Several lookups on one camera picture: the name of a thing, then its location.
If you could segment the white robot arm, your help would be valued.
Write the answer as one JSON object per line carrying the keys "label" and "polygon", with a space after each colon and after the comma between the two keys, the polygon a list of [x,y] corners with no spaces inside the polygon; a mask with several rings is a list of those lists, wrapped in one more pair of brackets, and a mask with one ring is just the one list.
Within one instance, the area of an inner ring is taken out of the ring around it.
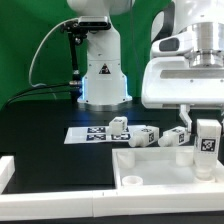
{"label": "white robot arm", "polygon": [[[87,33],[87,73],[78,102],[96,110],[130,101],[120,65],[120,35],[110,17],[135,0],[67,0],[78,13],[75,27]],[[150,60],[141,101],[147,108],[224,108],[224,0],[171,0],[151,26]]]}

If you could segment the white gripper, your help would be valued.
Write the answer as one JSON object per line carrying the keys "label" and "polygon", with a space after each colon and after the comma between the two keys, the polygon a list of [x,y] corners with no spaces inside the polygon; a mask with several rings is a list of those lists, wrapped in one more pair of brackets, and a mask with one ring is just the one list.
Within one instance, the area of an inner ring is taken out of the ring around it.
{"label": "white gripper", "polygon": [[181,105],[179,116],[190,133],[190,106],[224,106],[224,69],[190,68],[183,56],[154,58],[144,72],[141,101],[146,108],[175,108]]}

